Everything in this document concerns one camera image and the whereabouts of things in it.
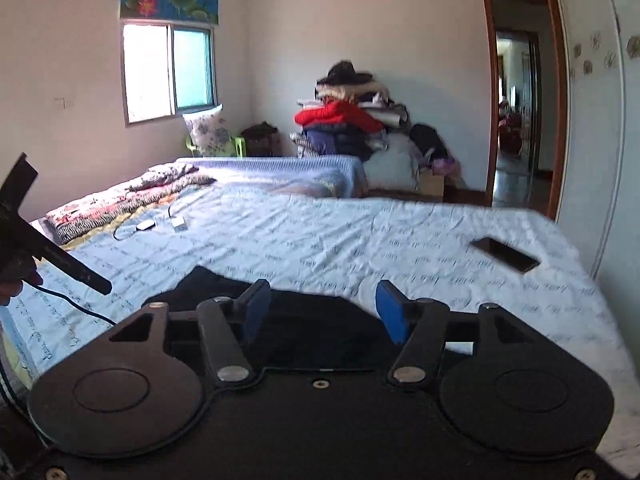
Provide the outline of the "person's left hand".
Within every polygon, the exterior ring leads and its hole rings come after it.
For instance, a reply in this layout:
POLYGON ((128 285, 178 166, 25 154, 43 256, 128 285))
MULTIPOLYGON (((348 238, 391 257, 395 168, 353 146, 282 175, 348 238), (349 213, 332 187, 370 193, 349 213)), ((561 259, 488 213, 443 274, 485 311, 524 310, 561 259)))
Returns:
POLYGON ((6 307, 10 301, 17 297, 23 290, 24 285, 40 286, 43 284, 43 279, 38 272, 32 272, 28 278, 23 278, 18 281, 9 281, 0 283, 0 306, 6 307))

